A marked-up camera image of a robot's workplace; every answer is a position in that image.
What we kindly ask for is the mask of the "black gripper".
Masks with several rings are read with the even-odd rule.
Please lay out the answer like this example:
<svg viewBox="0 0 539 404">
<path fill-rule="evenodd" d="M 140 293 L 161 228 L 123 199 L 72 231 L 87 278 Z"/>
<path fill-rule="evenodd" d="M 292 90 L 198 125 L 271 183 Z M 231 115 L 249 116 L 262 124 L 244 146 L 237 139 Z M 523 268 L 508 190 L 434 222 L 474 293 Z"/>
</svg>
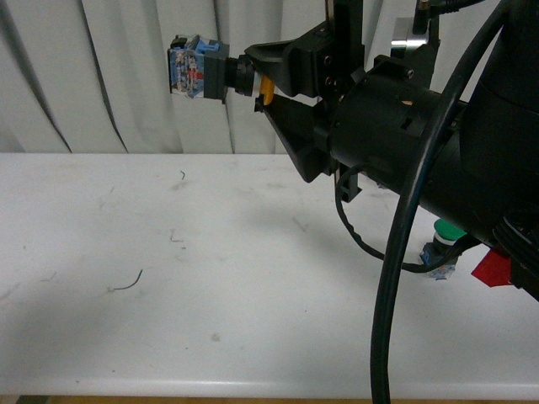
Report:
<svg viewBox="0 0 539 404">
<path fill-rule="evenodd" d="M 361 1 L 338 1 L 333 16 L 295 40 L 249 46 L 257 72 L 284 93 L 255 99 L 302 179 L 341 179 L 355 168 L 401 193 L 440 95 L 430 90 L 440 46 L 439 20 L 426 41 L 376 57 L 364 68 Z"/>
</svg>

